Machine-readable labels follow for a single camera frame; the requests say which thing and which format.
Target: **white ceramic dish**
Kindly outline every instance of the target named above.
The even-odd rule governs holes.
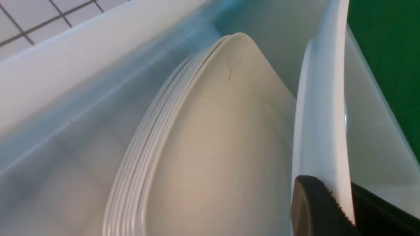
[[[191,63],[189,63],[185,67],[184,72],[179,75],[179,78],[178,78],[176,84],[174,85],[175,86],[174,90],[170,94],[170,97],[166,102],[166,104],[169,104],[170,107],[173,107],[174,104],[176,103],[176,101],[173,99],[173,97],[174,97],[174,95],[178,95],[180,93],[180,88],[185,83],[184,81],[185,81],[186,75],[191,74],[192,68],[194,68],[198,65],[198,62],[199,62],[200,58],[202,58],[202,57],[203,57],[203,53],[198,53],[197,56],[194,58],[194,60],[191,60]],[[130,214],[131,213],[130,208],[135,205],[134,202],[136,201],[136,197],[133,195],[132,188],[134,188],[134,186],[137,186],[137,185],[143,185],[144,181],[142,179],[138,179],[137,176],[145,175],[144,172],[147,171],[147,168],[148,168],[149,163],[150,163],[150,157],[151,156],[149,155],[149,153],[151,152],[151,149],[153,149],[154,146],[156,146],[156,141],[157,141],[156,136],[158,136],[160,134],[160,132],[162,130],[162,122],[166,119],[167,119],[167,111],[165,109],[163,109],[162,112],[160,113],[159,117],[157,118],[155,124],[154,124],[153,130],[150,132],[150,134],[148,136],[148,139],[146,141],[146,144],[145,144],[143,150],[141,152],[137,153],[139,162],[135,167],[132,181],[128,185],[125,204],[121,205],[121,215],[119,217],[119,221],[121,222],[120,223],[121,226],[119,227],[119,231],[118,231],[118,233],[121,234],[121,235],[128,235],[129,232],[130,232],[130,228],[128,227],[128,225],[130,225],[130,222],[131,222],[130,219],[132,218],[131,214]]]
[[[331,1],[302,64],[293,142],[298,175],[319,178],[354,223],[344,119],[344,45],[348,0]]]
[[[192,64],[189,71],[184,74],[184,78],[178,84],[177,92],[174,92],[169,99],[169,103],[165,106],[165,112],[159,117],[158,128],[155,130],[154,135],[151,135],[150,145],[146,150],[142,153],[141,157],[143,161],[141,168],[136,170],[135,177],[133,177],[134,182],[132,183],[131,194],[129,195],[128,204],[125,206],[124,214],[125,216],[125,223],[123,224],[124,227],[122,228],[123,235],[134,235],[136,230],[136,218],[137,218],[137,209],[139,205],[139,199],[141,197],[142,187],[144,184],[144,180],[146,178],[147,168],[149,167],[150,162],[154,158],[154,151],[156,147],[161,142],[161,135],[162,130],[166,128],[166,124],[170,120],[170,114],[173,113],[174,110],[179,107],[179,103],[182,100],[182,97],[185,96],[185,91],[188,87],[190,81],[194,78],[195,74],[197,74],[198,70],[204,64],[206,59],[212,54],[212,52],[227,38],[225,36],[218,40],[212,48],[207,51],[201,53],[201,58],[197,57],[196,64]]]
[[[136,153],[139,149],[142,149],[148,134],[151,132],[154,121],[157,119],[158,114],[163,108],[165,99],[168,98],[173,86],[171,86],[172,81],[175,77],[181,73],[183,67],[188,64],[191,57],[188,57],[184,60],[169,76],[165,84],[161,87],[159,92],[156,94],[152,104],[149,106],[144,118],[140,122],[136,133],[133,135],[133,139],[130,142],[130,145],[124,155],[123,161],[121,162],[120,168],[117,172],[117,175],[114,180],[113,187],[109,193],[108,203],[105,208],[105,213],[103,217],[103,234],[108,235],[111,232],[112,214],[115,212],[115,208],[118,208],[120,204],[123,204],[121,195],[123,194],[123,189],[127,189],[129,182],[131,181],[134,166],[137,163]]]
[[[295,102],[247,35],[224,41],[169,119],[137,232],[287,235]]]
[[[173,104],[174,101],[172,99],[173,94],[178,94],[179,93],[179,85],[182,83],[182,81],[184,80],[184,77],[186,75],[186,73],[189,73],[189,71],[191,70],[191,67],[196,66],[197,65],[197,58],[201,58],[202,57],[202,53],[198,53],[193,59],[190,60],[190,62],[183,68],[182,73],[179,73],[176,81],[174,82],[173,85],[173,90],[171,92],[171,94],[168,95],[168,99],[165,102],[165,104],[163,104],[163,106],[166,106],[166,104]],[[115,233],[117,235],[127,235],[127,222],[130,219],[130,216],[128,215],[128,207],[132,205],[133,202],[133,197],[132,197],[132,186],[134,184],[143,184],[142,181],[139,181],[137,179],[137,175],[139,175],[139,173],[141,174],[145,169],[147,170],[148,168],[148,159],[147,159],[147,155],[145,155],[145,153],[147,153],[150,148],[152,148],[152,146],[155,143],[155,136],[156,133],[159,133],[159,130],[161,129],[161,120],[165,119],[166,117],[166,111],[164,109],[162,109],[162,111],[160,112],[159,116],[157,117],[157,119],[154,122],[153,125],[153,129],[151,130],[151,132],[149,133],[147,140],[145,141],[145,145],[143,147],[142,150],[139,150],[136,153],[136,158],[138,159],[138,162],[136,164],[136,166],[133,167],[133,173],[132,173],[132,179],[130,182],[127,183],[127,189],[126,189],[126,195],[124,196],[124,204],[121,204],[119,209],[118,209],[118,214],[116,217],[116,222],[118,222],[118,227],[115,228]]]

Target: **translucent plastic container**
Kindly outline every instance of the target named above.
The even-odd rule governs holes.
[[[1,234],[99,235],[122,157],[176,66],[244,32],[296,96],[325,8],[131,1],[0,64]],[[419,165],[348,28],[344,95],[351,181],[420,217]]]

